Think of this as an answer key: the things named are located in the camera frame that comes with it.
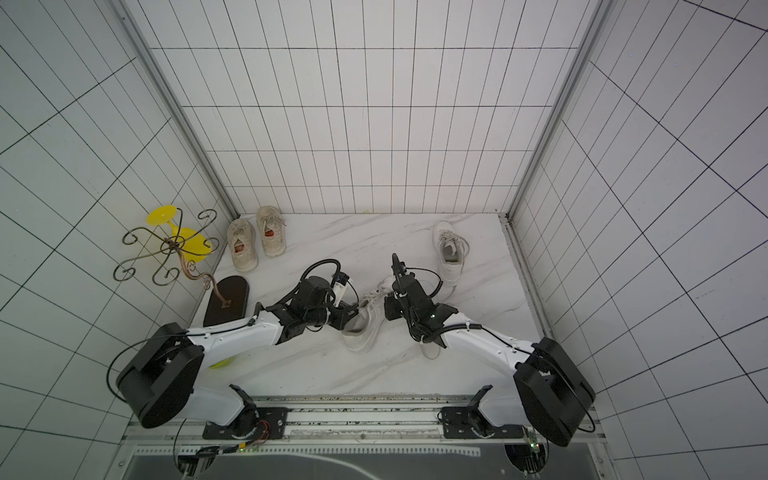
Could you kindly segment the white leather sneaker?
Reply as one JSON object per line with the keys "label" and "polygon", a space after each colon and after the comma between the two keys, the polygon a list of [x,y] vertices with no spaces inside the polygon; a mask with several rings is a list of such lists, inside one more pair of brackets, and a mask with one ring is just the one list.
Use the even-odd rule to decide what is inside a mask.
{"label": "white leather sneaker", "polygon": [[438,273],[446,285],[455,286],[460,280],[466,257],[470,252],[469,243],[446,221],[441,221],[435,226],[433,237],[438,255]]}
{"label": "white leather sneaker", "polygon": [[375,343],[379,329],[386,319],[385,298],[393,291],[392,275],[385,277],[375,289],[365,294],[358,314],[341,331],[346,347],[353,353],[365,353]]}

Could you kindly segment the grey shoe insole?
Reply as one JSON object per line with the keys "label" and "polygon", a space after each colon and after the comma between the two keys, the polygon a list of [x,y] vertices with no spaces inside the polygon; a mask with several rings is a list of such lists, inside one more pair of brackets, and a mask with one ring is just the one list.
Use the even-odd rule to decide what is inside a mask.
{"label": "grey shoe insole", "polygon": [[436,360],[442,351],[442,348],[435,343],[421,343],[419,348],[427,360]]}

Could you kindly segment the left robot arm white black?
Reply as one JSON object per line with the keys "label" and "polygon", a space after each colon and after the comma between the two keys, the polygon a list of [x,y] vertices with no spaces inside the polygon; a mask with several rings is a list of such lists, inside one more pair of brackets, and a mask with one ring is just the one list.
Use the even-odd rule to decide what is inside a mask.
{"label": "left robot arm white black", "polygon": [[309,276],[279,302],[224,326],[186,330],[166,324],[117,375],[115,394],[147,429],[175,419],[226,427],[242,418],[253,422],[255,404],[241,387],[205,387],[199,374],[247,351],[286,343],[309,327],[341,330],[356,314],[354,306],[342,301],[348,286],[349,276],[343,272],[330,282]]}

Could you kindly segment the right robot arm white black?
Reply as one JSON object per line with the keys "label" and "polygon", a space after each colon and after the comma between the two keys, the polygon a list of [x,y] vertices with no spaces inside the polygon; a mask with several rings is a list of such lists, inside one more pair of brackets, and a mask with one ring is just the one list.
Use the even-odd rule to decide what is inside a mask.
{"label": "right robot arm white black", "polygon": [[385,316],[404,319],[411,337],[471,356],[511,379],[508,387],[482,387],[463,414],[460,429],[492,438],[503,429],[530,426],[566,447],[595,400],[594,389],[555,340],[529,342],[504,336],[458,309],[436,303],[412,273],[396,273],[385,297]]}

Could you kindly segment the dark oval stand base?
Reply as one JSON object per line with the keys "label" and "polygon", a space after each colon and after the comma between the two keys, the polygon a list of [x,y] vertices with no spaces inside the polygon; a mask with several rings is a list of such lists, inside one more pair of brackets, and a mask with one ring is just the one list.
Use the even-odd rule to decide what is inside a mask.
{"label": "dark oval stand base", "polygon": [[217,282],[208,301],[203,326],[213,327],[244,318],[248,296],[249,284],[242,276],[233,275]]}

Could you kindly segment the beige sneaker red label right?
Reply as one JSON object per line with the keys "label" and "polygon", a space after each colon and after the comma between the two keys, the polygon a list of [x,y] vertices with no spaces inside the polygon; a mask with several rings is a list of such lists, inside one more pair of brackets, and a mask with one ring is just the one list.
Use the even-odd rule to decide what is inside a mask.
{"label": "beige sneaker red label right", "polygon": [[274,206],[264,206],[257,214],[259,236],[264,254],[275,258],[286,251],[286,222],[281,212]]}

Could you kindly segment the beige sneaker red label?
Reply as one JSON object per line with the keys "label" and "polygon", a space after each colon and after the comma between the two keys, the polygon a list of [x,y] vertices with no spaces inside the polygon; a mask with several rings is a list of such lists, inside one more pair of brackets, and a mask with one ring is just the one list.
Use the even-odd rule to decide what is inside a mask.
{"label": "beige sneaker red label", "polygon": [[264,206],[257,214],[259,236],[264,254],[275,258],[286,251],[286,222],[281,212],[274,206]]}
{"label": "beige sneaker red label", "polygon": [[230,249],[234,268],[248,273],[258,266],[255,250],[255,230],[245,219],[234,220],[227,229],[227,246]]}

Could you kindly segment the beige sneaker red label left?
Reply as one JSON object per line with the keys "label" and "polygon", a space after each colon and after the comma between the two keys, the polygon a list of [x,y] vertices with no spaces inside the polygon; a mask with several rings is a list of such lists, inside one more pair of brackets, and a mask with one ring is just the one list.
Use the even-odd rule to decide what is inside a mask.
{"label": "beige sneaker red label left", "polygon": [[234,220],[227,229],[227,246],[230,249],[234,268],[248,273],[258,266],[255,250],[255,230],[245,219]]}

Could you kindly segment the green plastic bowl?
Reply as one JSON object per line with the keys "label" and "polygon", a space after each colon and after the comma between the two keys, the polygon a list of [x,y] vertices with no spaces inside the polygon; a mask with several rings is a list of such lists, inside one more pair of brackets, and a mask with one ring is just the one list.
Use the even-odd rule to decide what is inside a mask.
{"label": "green plastic bowl", "polygon": [[224,359],[224,360],[222,360],[220,362],[217,362],[217,363],[211,365],[210,369],[211,370],[215,370],[215,369],[226,368],[227,366],[231,365],[234,361],[235,361],[235,358],[234,357],[230,357],[230,358]]}

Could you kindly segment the yellow plastic funnel cup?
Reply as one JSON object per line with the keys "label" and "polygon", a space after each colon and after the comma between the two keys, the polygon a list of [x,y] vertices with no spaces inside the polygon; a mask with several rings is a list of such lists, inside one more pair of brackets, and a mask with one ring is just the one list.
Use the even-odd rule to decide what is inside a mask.
{"label": "yellow plastic funnel cup", "polygon": [[183,212],[174,205],[164,205],[156,208],[147,217],[150,226],[167,226],[170,235],[164,240],[169,251],[181,254],[185,263],[197,263],[204,260],[214,251],[213,240],[204,234],[188,227],[183,227]]}

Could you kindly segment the aluminium mounting rail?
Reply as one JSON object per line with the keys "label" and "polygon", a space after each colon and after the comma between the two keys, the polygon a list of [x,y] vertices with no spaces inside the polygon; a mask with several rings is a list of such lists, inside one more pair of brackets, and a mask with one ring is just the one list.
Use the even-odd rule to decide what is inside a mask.
{"label": "aluminium mounting rail", "polygon": [[121,442],[129,445],[196,446],[240,445],[249,447],[299,445],[457,444],[521,443],[554,445],[524,426],[522,439],[446,439],[437,414],[444,407],[467,407],[470,395],[421,396],[272,396],[255,399],[256,408],[285,407],[290,410],[282,439],[224,441],[202,438],[206,421],[172,420],[154,429],[144,429],[134,420]]}

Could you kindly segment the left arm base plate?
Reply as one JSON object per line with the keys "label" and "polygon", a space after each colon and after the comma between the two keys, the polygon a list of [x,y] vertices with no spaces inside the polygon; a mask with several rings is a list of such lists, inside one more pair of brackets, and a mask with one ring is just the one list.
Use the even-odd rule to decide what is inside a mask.
{"label": "left arm base plate", "polygon": [[282,439],[290,412],[285,407],[246,408],[227,426],[207,422],[202,433],[205,440],[262,441]]}

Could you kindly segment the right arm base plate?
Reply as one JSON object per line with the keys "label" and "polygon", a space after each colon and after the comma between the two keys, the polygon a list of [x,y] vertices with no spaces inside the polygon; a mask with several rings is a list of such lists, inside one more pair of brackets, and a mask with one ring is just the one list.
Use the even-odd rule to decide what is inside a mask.
{"label": "right arm base plate", "polygon": [[522,425],[496,427],[486,420],[474,407],[444,407],[437,414],[446,439],[522,439]]}

